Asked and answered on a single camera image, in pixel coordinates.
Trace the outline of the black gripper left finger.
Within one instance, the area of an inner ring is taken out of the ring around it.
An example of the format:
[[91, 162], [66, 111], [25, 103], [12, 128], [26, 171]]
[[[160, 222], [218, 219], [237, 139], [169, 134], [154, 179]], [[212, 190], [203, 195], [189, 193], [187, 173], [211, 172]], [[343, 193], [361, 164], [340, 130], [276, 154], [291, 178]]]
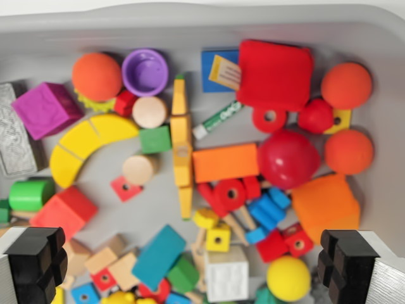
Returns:
[[68, 257], [60, 227], [12, 227], [1, 236], [1, 303], [51, 303]]

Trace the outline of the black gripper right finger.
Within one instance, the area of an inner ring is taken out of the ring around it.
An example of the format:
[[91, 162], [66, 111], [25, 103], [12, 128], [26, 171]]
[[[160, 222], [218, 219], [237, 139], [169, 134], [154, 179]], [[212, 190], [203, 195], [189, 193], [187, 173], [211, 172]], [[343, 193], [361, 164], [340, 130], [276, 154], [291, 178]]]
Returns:
[[318, 275], [332, 303], [404, 303], [404, 259], [373, 231], [321, 234]]

